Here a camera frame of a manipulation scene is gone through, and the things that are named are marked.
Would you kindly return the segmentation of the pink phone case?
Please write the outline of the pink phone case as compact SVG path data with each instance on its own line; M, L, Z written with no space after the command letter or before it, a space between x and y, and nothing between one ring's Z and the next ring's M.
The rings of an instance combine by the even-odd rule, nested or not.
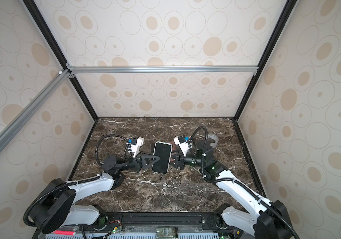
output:
M175 145L174 142L171 142L172 144L172 153L174 153L175 151L177 151L177 146Z

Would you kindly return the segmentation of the phone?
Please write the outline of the phone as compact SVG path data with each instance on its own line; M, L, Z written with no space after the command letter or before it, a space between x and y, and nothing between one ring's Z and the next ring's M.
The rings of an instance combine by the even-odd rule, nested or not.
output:
M172 150L170 143L158 141L154 144L153 155L158 156L159 160L152 165L152 172L167 174Z

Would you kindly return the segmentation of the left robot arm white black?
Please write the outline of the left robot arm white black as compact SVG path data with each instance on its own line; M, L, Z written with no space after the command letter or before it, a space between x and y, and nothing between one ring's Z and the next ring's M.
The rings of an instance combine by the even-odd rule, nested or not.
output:
M23 221L27 226L37 227L43 234L50 234L62 226L94 225L101 220L104 211L99 206L76 203L119 187L126 178L122 173L124 170L148 169L159 160L159 156L145 153L126 160L111 154L104 158L101 174L77 181L54 179L28 206Z

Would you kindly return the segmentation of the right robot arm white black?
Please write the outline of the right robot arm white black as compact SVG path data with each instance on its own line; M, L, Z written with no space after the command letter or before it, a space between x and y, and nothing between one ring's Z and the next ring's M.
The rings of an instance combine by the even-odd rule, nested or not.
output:
M215 159L209 142L201 140L193 144L182 136L173 141L176 151L171 156L171 165L174 168L198 167L205 182L224 190L245 208L245 212L228 205L217 209L218 227L235 227L256 239L299 238L286 206L278 200L272 202L241 182L228 167Z

